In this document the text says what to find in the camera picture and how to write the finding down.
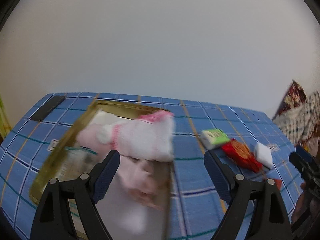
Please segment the white towel pink trim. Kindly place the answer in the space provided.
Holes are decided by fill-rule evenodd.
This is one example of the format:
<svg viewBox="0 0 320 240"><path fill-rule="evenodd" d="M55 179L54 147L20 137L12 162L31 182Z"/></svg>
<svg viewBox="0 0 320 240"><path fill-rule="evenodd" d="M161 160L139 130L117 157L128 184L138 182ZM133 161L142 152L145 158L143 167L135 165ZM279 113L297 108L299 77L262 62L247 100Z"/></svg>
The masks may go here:
<svg viewBox="0 0 320 240"><path fill-rule="evenodd" d="M169 163L174 158L174 131L174 115L159 110L129 121L104 125L98 130L97 139L123 156Z"/></svg>

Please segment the pink sock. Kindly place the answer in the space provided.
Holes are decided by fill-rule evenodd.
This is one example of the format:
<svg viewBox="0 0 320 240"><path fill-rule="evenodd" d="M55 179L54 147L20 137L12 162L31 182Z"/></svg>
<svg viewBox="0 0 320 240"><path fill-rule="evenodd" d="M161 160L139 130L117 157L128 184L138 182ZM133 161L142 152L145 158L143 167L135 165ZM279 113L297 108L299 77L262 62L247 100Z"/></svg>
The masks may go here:
<svg viewBox="0 0 320 240"><path fill-rule="evenodd" d="M117 176L122 187L133 200L144 206L163 210L161 206L155 203L159 183L156 181L154 166L151 161L121 155Z"/></svg>

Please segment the pink fluffy plush toy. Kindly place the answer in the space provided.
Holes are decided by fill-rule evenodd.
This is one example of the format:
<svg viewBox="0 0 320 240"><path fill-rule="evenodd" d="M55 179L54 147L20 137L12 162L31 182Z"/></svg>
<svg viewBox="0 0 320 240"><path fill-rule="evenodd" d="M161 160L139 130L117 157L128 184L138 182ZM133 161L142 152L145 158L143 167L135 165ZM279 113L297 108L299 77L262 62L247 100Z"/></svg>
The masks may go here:
<svg viewBox="0 0 320 240"><path fill-rule="evenodd" d="M76 142L84 148L88 148L97 154L108 153L112 150L112 126L91 124L81 130Z"/></svg>

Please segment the blue plaid bed sheet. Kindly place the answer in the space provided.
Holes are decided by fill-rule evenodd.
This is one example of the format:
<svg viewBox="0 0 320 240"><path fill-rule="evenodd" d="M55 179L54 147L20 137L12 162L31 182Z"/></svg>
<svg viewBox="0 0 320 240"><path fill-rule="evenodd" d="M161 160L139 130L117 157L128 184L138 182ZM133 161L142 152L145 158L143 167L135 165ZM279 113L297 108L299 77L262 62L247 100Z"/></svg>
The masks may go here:
<svg viewBox="0 0 320 240"><path fill-rule="evenodd" d="M43 122L31 116L52 97L39 100L14 126L1 144L1 208L21 239L28 239L35 215L30 188L54 143L97 100L130 102L164 108L174 113L176 136L172 175L169 239L210 239L227 204L220 199L203 164L204 148L196 134L219 128L253 148L270 145L273 168L265 176L280 179L281 196L292 213L301 193L301 177L289 162L295 149L286 135L264 113L216 103L109 93L67 93L66 99Z"/></svg>

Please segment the white foam sponge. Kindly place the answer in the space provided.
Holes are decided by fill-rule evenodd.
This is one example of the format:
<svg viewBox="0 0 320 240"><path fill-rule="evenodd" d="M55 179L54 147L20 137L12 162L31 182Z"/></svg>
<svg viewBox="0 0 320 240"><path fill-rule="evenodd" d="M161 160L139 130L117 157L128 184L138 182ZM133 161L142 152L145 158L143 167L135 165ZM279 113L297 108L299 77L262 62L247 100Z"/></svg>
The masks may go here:
<svg viewBox="0 0 320 240"><path fill-rule="evenodd" d="M273 168L273 159L272 159L272 154L269 147L258 142L254 148L254 156L258 162L263 164L269 170Z"/></svg>

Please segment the plaid cloth bundle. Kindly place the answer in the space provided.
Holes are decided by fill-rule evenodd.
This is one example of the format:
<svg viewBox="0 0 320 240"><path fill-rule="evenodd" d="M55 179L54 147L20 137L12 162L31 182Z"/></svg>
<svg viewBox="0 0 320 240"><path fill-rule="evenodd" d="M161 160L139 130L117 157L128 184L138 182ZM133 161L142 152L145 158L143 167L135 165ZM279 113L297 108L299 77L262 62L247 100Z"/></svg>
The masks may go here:
<svg viewBox="0 0 320 240"><path fill-rule="evenodd" d="M293 145L308 140L319 126L319 92L313 92L300 106L276 116L273 122Z"/></svg>

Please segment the floral maroon pillow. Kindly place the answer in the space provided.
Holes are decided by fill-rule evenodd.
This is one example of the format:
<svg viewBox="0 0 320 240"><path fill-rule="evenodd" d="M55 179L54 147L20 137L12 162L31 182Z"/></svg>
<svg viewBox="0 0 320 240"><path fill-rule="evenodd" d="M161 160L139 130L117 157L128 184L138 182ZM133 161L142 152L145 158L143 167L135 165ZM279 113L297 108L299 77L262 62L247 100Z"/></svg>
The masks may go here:
<svg viewBox="0 0 320 240"><path fill-rule="evenodd" d="M306 98L307 96L302 86L295 80L292 80L291 85L286 91L286 94L284 95L272 119L275 119L276 117L282 115L283 113L289 110L299 107L306 101Z"/></svg>

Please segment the green tissue pack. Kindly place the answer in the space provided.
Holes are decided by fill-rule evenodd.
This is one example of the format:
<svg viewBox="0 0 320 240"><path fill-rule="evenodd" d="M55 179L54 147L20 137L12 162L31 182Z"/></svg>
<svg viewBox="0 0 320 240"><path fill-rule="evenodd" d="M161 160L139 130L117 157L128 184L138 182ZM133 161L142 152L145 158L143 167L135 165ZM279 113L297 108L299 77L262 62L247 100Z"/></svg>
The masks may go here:
<svg viewBox="0 0 320 240"><path fill-rule="evenodd" d="M200 141L207 150L212 150L230 142L230 139L220 129L205 129L200 134Z"/></svg>

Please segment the gold rectangular tin box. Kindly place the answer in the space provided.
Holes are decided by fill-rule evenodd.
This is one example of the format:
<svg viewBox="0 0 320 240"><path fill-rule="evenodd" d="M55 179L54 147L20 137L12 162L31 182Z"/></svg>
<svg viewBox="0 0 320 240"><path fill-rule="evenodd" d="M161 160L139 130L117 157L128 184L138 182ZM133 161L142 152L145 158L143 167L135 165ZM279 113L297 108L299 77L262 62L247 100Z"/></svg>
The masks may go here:
<svg viewBox="0 0 320 240"><path fill-rule="evenodd" d="M31 200L38 204L49 179L59 181L78 178L98 163L99 157L80 148L76 136L90 124L112 125L158 111L156 107L127 102L99 100L92 103L56 146L42 165L30 188ZM96 207L113 239L166 239L169 233L170 190L172 163L154 161L157 192L154 202L160 208L144 206L135 201L121 185L118 175L111 181L104 198Z"/></svg>

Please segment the black phone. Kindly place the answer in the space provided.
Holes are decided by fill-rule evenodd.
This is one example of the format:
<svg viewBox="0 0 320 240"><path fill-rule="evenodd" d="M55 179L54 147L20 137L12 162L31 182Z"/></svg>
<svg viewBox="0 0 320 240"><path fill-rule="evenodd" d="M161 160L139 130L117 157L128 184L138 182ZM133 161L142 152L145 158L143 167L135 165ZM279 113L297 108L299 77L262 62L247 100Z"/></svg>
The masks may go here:
<svg viewBox="0 0 320 240"><path fill-rule="evenodd" d="M42 122L66 97L64 95L56 95L44 103L30 119L36 122Z"/></svg>

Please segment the red snack packet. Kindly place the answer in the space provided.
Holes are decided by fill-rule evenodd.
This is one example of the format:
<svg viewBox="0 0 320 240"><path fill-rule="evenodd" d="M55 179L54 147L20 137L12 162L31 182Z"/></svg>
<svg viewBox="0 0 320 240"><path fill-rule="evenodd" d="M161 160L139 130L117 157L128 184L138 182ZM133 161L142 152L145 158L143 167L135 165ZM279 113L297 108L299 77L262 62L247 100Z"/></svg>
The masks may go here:
<svg viewBox="0 0 320 240"><path fill-rule="evenodd" d="M220 147L224 154L241 168L245 168L254 173L258 173L262 170L262 163L256 160L245 144L242 144L235 139L231 139Z"/></svg>

